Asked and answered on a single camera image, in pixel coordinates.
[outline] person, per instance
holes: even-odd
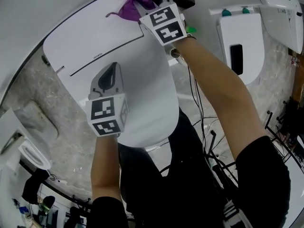
[[[175,47],[213,106],[236,161],[235,205],[254,228],[282,227],[289,209],[289,172],[267,136],[246,86],[196,39],[181,39]],[[113,136],[97,138],[88,227],[128,227],[122,198],[136,227],[223,227],[227,197],[182,110],[169,142],[171,167],[162,177],[144,149],[118,144]]]

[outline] toilet lid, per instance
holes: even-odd
[[[236,60],[243,57],[239,77],[246,85],[254,81],[262,70],[265,58],[261,15],[252,13],[221,17],[218,33],[228,67],[233,68],[232,55]],[[237,56],[235,48],[242,55]]]

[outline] marker cube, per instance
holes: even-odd
[[[97,136],[122,133],[129,113],[125,94],[100,97],[85,104],[87,122]]]
[[[183,18],[176,3],[173,3],[140,18],[140,22],[165,46],[187,37]]]

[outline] tiled floor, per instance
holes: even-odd
[[[277,116],[283,108],[282,102],[291,94],[295,69],[289,64],[287,48],[276,42],[264,31],[265,62],[259,77],[247,87],[253,97],[261,121],[265,123],[267,110]],[[72,195],[86,199],[91,196],[90,169],[95,146],[95,135],[86,123],[86,116],[77,103],[63,87],[51,67],[41,60],[42,49],[30,59],[9,91],[2,110],[12,107],[22,108],[29,100],[36,101],[46,116],[54,123],[59,137],[50,146],[53,167],[50,170],[58,179],[67,184],[58,187]],[[195,123],[200,118],[197,106],[191,96],[188,70],[185,66],[171,67],[179,104],[182,110]],[[204,115],[215,116],[206,98],[202,98]],[[200,125],[195,126],[202,138]],[[210,130],[217,133],[215,144],[224,136],[220,123],[215,118],[205,119],[204,128],[207,146],[210,144]],[[215,153],[223,161],[233,161],[226,139],[224,138]],[[155,164],[161,170],[170,163],[169,144],[150,152]]]

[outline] toilet bowl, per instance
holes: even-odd
[[[16,112],[9,109],[0,118],[0,170],[4,165],[15,170],[22,157],[37,168],[50,169],[48,144],[57,135],[57,129],[35,102]]]

